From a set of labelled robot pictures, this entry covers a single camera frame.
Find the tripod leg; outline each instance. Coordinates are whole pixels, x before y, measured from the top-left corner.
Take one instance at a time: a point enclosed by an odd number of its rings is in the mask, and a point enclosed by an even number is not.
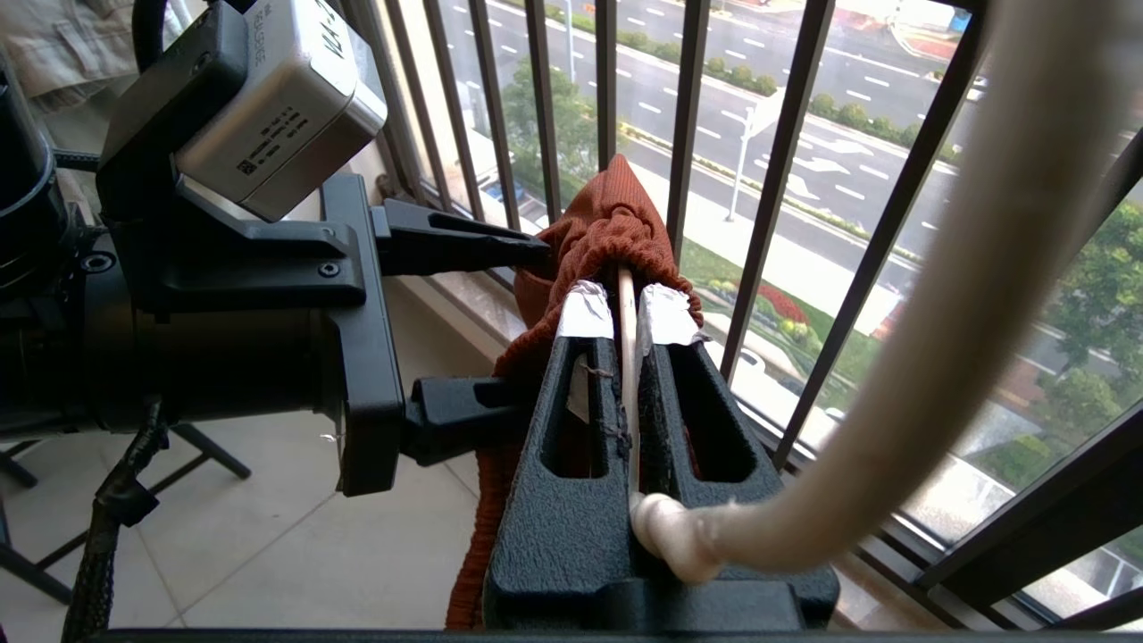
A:
[[[13,460],[10,456],[3,453],[2,451],[0,451],[0,472],[8,474],[26,489],[32,489],[40,482],[32,475],[32,472],[22,467],[18,463]]]
[[[48,572],[35,566],[35,563],[21,556],[8,545],[0,545],[0,569],[11,572],[16,578],[59,601],[64,605],[71,603],[71,589]]]
[[[194,428],[194,425],[178,425],[171,427],[170,433],[191,443],[192,447],[209,456],[213,460],[217,461],[223,467],[226,467],[230,469],[230,473],[242,479],[243,481],[250,477],[250,469],[246,465],[239,463],[238,458],[231,456],[229,451],[218,447],[218,444],[208,439],[206,434]]]

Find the black foam holder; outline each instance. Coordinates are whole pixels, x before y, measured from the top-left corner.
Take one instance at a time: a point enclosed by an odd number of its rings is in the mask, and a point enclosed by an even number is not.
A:
[[[567,409],[577,369],[589,380],[586,423]],[[618,372],[610,340],[555,340],[485,580],[485,624],[690,634],[824,627],[839,592],[829,568],[765,576],[729,566],[690,587],[636,541]],[[655,347],[639,399],[642,491],[698,507],[781,490],[701,345]]]

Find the balcony railing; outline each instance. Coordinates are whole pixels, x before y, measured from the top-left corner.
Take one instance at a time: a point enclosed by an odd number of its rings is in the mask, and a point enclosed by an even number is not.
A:
[[[535,231],[625,145],[759,440],[780,469],[813,461],[940,226],[988,91],[983,0],[884,15],[834,0],[341,5],[381,67],[389,193]],[[720,108],[743,103],[746,116]],[[1034,339],[966,444],[860,553],[950,625],[1143,618],[1143,306],[1096,302],[1090,273],[1113,265],[1100,257],[1143,270],[1143,241],[1126,240],[1143,239],[1140,120],[1111,150],[1104,225]]]

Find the tile floor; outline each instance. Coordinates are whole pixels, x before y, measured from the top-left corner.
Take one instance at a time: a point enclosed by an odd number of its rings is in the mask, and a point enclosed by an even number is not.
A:
[[[486,357],[397,282],[386,283],[406,389],[417,378],[483,376]],[[115,560],[114,627],[439,628],[472,532],[477,468],[471,456],[422,469],[402,460],[395,489],[334,493],[331,424],[309,413],[207,423],[200,428],[246,463],[235,480],[208,463],[160,496],[123,530]],[[21,463],[32,490],[0,480],[17,549],[32,560],[87,527],[90,495],[127,437],[80,435],[42,444]],[[173,439],[143,477],[194,456]],[[51,568],[71,585],[80,553]],[[938,629],[941,624],[871,574],[842,565],[845,618],[834,627]],[[0,572],[0,624],[13,643],[58,641],[65,609]]]

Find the white hose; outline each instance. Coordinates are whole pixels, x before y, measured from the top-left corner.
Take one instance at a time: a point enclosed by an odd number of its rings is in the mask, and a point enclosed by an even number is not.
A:
[[[997,27],[989,95],[941,233],[817,464],[760,505],[688,511],[653,495],[632,509],[639,542],[681,580],[710,580],[726,563],[799,572],[872,533],[968,427],[1068,249],[1100,215],[1095,185],[1138,81],[1127,0],[989,7]]]

